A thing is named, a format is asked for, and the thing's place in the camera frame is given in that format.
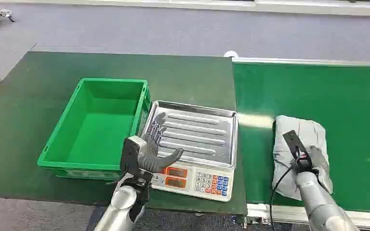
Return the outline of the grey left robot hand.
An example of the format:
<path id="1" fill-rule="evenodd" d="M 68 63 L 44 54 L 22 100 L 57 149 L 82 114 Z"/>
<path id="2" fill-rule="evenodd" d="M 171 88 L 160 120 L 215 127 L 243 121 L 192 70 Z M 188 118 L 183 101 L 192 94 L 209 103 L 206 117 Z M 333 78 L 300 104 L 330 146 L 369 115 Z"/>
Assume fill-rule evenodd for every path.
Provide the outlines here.
<path id="1" fill-rule="evenodd" d="M 172 154 L 166 157 L 158 157 L 159 143 L 167 127 L 165 123 L 166 113 L 162 112 L 150 123 L 142 139 L 146 142 L 146 152 L 139 157 L 138 163 L 141 169 L 151 173 L 160 173 L 164 168 L 169 167 L 180 159 L 184 149 L 177 148 Z"/>

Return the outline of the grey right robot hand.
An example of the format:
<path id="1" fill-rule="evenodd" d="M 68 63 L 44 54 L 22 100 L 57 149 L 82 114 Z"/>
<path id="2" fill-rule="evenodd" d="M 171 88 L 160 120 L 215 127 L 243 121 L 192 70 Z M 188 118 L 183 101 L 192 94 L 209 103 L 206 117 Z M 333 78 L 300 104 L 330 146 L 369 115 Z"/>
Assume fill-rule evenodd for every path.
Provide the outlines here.
<path id="1" fill-rule="evenodd" d="M 320 185 L 329 193 L 333 193 L 333 183 L 330 179 L 330 166 L 322 153 L 316 146 L 307 146 L 306 150 L 312 162 L 312 171 L 316 174 Z"/>

